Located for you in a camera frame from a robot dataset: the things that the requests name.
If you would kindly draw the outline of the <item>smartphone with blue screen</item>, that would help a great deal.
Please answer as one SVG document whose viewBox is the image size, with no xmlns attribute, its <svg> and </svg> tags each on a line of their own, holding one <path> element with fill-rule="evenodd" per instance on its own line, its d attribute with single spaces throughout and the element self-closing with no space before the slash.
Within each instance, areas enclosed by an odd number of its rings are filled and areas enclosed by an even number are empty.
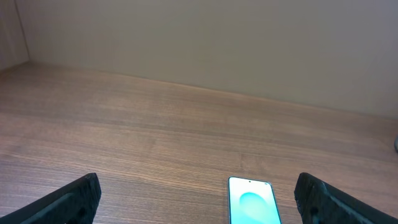
<svg viewBox="0 0 398 224">
<path fill-rule="evenodd" d="M 229 224 L 281 224 L 270 182 L 228 178 Z"/>
</svg>

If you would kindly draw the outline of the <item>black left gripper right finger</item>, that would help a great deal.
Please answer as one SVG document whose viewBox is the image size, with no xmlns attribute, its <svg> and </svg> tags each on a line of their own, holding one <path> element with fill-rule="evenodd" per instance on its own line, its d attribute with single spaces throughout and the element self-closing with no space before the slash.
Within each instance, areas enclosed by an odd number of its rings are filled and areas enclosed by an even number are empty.
<svg viewBox="0 0 398 224">
<path fill-rule="evenodd" d="M 300 173 L 294 190 L 303 223 L 397 224 L 394 218 L 309 173 Z"/>
</svg>

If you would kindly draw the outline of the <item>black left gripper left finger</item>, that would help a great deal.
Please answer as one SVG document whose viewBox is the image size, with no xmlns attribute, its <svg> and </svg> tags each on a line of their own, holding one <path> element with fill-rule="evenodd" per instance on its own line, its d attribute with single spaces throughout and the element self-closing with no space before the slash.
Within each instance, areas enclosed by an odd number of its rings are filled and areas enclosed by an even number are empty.
<svg viewBox="0 0 398 224">
<path fill-rule="evenodd" d="M 101 198 L 98 176 L 89 173 L 1 217 L 3 224 L 92 224 Z"/>
</svg>

